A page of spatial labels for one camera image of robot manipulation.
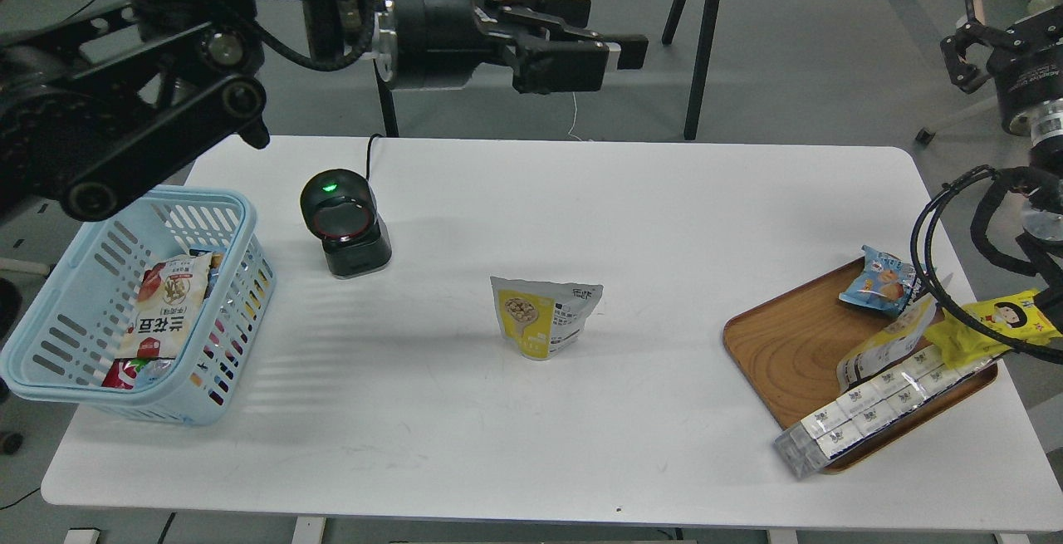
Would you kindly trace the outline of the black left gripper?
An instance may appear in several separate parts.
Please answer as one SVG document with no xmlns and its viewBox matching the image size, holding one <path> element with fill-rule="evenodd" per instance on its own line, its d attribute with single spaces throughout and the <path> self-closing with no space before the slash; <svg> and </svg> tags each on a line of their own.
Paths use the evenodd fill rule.
<svg viewBox="0 0 1063 544">
<path fill-rule="evenodd" d="M 482 64 L 504 66 L 520 94 L 596 92 L 606 71 L 640 70 L 649 40 L 589 29 L 591 0 L 375 0 L 375 66 L 392 91 L 451 90 Z"/>
</svg>

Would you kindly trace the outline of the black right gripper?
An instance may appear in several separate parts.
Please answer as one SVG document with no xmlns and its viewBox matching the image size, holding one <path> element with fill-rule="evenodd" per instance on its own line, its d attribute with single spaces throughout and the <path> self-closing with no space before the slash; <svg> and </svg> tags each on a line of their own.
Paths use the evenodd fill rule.
<svg viewBox="0 0 1063 544">
<path fill-rule="evenodd" d="M 1000 30 L 984 24 L 982 0 L 964 0 L 965 15 L 940 42 L 946 71 L 961 92 L 973 94 L 988 81 L 967 60 L 973 45 L 993 51 L 993 81 L 1000 125 L 1010 135 L 1029 135 L 1032 109 L 1060 99 L 1062 17 L 1026 17 Z"/>
</svg>

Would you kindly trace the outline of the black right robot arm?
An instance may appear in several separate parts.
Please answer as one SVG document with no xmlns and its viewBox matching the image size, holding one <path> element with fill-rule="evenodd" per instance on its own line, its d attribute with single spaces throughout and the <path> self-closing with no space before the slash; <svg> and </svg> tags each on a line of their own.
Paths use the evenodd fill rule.
<svg viewBox="0 0 1063 544">
<path fill-rule="evenodd" d="M 1061 7 L 1046 8 L 1006 28 L 988 26 L 981 0 L 964 0 L 964 7 L 954 33 L 940 44 L 947 74 L 964 94 L 976 92 L 986 83 L 994 85 L 995 95 L 988 105 L 998 110 L 1000 128 L 1014 138 L 1029 139 L 1030 148 L 1024 163 L 1014 154 L 995 154 L 990 164 L 945 182 L 916 218 L 910 257 L 919 283 L 962 325 L 1008 350 L 1060 364 L 1059 348 L 1006 336 L 962 310 L 935 272 L 933 240 L 942 214 L 965 189 L 986 182 L 969 219 L 973 248 L 988 264 L 1010 274 L 1037 277 L 1041 291 L 1033 298 L 1034 309 L 1054 327 L 1061 325 Z M 1022 199 L 1015 208 L 1020 219 L 1015 238 L 1020 255 L 1001 250 L 988 237 L 995 214 L 1011 194 Z"/>
</svg>

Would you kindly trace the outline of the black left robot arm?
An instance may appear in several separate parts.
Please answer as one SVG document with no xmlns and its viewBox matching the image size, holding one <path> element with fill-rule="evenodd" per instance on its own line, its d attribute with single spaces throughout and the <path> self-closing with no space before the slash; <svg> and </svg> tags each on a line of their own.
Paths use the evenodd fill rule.
<svg viewBox="0 0 1063 544">
<path fill-rule="evenodd" d="M 2 37 L 2 218 L 37 199 L 103 221 L 229 135 L 263 148 L 263 49 L 307 70 L 373 58 L 391 90 L 593 92 L 648 38 L 587 27 L 590 0 L 128 0 Z"/>
</svg>

